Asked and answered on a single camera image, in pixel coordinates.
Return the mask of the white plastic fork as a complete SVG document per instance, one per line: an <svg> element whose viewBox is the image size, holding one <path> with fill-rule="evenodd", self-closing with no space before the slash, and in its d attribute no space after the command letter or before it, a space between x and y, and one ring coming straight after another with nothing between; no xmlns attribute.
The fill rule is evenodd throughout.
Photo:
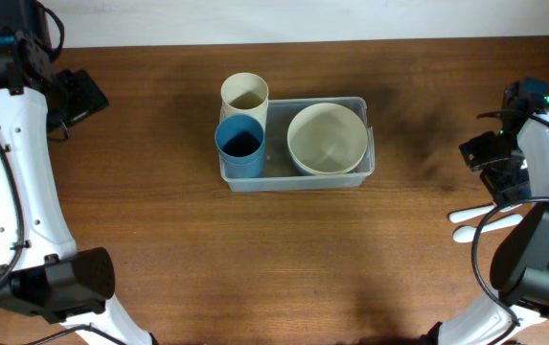
<svg viewBox="0 0 549 345"><path fill-rule="evenodd" d="M496 207L495 203L468 208L464 210L453 211L448 214L448 220L452 223L460 223L469 219L475 219L486 215L489 211Z"/></svg>

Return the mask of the white plastic spoon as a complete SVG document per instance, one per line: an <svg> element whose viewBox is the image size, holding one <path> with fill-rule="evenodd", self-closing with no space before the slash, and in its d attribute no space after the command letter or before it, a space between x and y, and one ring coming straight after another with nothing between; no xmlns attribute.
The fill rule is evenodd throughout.
<svg viewBox="0 0 549 345"><path fill-rule="evenodd" d="M506 216L504 218L500 218L498 220L489 222L482 228L482 232L491 232L494 230L499 230L511 226L518 225L523 220L523 216L520 214L512 214L509 216ZM468 225L464 225L456 229L453 234L452 238L455 242L459 243L466 243L471 242L474 237L474 233L476 232L476 228Z"/></svg>

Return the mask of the cream bowl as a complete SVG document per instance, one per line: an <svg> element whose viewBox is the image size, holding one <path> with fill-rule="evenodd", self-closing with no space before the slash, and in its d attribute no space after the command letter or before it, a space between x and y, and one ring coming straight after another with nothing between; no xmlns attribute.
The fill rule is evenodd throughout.
<svg viewBox="0 0 549 345"><path fill-rule="evenodd" d="M295 115L287 129L286 143L290 156L304 162L325 155L363 159L369 135L363 121L350 108L317 103Z"/></svg>
<svg viewBox="0 0 549 345"><path fill-rule="evenodd" d="M348 159L343 158L342 156L331 155L321 156L317 160L308 162L304 162L295 156L291 156L291 158L292 163L293 161L300 162L312 173L312 175L340 175L350 173L355 170L362 161L362 158Z"/></svg>

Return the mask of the cream cup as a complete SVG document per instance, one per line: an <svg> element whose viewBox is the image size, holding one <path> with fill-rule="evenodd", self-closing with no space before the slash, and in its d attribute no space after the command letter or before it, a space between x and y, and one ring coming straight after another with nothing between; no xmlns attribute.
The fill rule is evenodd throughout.
<svg viewBox="0 0 549 345"><path fill-rule="evenodd" d="M269 88L263 78L252 73L234 74L223 82L220 96L226 118L248 115L266 129Z"/></svg>

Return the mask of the blue cup front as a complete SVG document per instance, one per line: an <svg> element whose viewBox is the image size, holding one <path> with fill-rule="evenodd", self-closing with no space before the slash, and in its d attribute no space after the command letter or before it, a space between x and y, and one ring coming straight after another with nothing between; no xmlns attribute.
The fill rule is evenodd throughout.
<svg viewBox="0 0 549 345"><path fill-rule="evenodd" d="M223 159L234 164L246 164L263 153L265 133L255 118L245 114L233 115L217 126L215 142Z"/></svg>

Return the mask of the blue cup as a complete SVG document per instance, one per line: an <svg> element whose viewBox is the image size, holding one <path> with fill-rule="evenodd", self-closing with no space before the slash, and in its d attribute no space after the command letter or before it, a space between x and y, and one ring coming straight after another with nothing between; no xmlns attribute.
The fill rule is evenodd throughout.
<svg viewBox="0 0 549 345"><path fill-rule="evenodd" d="M223 159L234 164L246 164L263 153L265 133L255 118L245 114L233 115L217 126L215 142Z"/></svg>
<svg viewBox="0 0 549 345"><path fill-rule="evenodd" d="M263 174L264 155L260 155L248 163L237 163L221 159L223 175L226 178L257 178Z"/></svg>

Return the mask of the blue bowl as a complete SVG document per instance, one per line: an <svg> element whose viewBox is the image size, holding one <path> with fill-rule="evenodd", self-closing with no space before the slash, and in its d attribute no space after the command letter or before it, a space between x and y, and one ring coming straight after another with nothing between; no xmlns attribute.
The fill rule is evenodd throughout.
<svg viewBox="0 0 549 345"><path fill-rule="evenodd" d="M293 165L295 169L301 174L301 175L312 175L312 172L310 172L306 167L304 167L300 162L293 161Z"/></svg>

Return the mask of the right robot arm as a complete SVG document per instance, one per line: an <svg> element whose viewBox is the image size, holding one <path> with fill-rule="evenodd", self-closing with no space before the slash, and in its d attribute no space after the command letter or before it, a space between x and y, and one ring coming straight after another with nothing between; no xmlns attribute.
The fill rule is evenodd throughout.
<svg viewBox="0 0 549 345"><path fill-rule="evenodd" d="M490 192L494 205L470 231L471 266L482 295L462 314L436 323L422 344L504 344L520 331L549 320L549 91L526 78L504 91L490 112L501 122L459 148L466 165ZM517 205L530 210L511 223L511 232L492 258L490 278L478 263L479 241L493 216Z"/></svg>

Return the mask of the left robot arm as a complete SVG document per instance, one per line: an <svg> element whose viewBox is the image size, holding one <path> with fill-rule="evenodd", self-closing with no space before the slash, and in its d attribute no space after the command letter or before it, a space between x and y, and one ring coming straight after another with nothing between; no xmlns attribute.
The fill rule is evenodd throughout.
<svg viewBox="0 0 549 345"><path fill-rule="evenodd" d="M108 100L87 72L54 70L54 23L37 1L0 0L0 309L90 344L151 344L116 297L109 253L78 250L60 208L48 145Z"/></svg>

